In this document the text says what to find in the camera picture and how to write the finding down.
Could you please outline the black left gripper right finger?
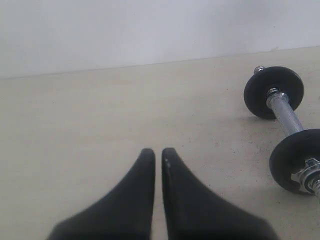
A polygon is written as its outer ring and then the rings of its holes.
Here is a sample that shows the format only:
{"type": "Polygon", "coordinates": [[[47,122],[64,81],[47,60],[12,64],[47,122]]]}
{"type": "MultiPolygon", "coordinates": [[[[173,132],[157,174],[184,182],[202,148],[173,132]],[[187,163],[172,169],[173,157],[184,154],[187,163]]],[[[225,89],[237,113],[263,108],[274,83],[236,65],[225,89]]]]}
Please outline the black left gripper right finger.
{"type": "Polygon", "coordinates": [[[174,148],[162,151],[162,198],[170,240],[255,240],[253,216],[222,199],[174,148]]]}

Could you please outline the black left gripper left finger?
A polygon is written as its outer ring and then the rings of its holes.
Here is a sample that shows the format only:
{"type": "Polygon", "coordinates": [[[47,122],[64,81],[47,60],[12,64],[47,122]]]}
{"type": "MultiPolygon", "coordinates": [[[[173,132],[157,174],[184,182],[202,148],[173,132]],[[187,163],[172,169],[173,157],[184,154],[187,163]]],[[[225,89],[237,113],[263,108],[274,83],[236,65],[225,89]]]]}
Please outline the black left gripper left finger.
{"type": "Polygon", "coordinates": [[[49,240],[149,240],[155,198],[156,157],[141,150],[124,178],[103,198],[58,223],[49,240]]]}

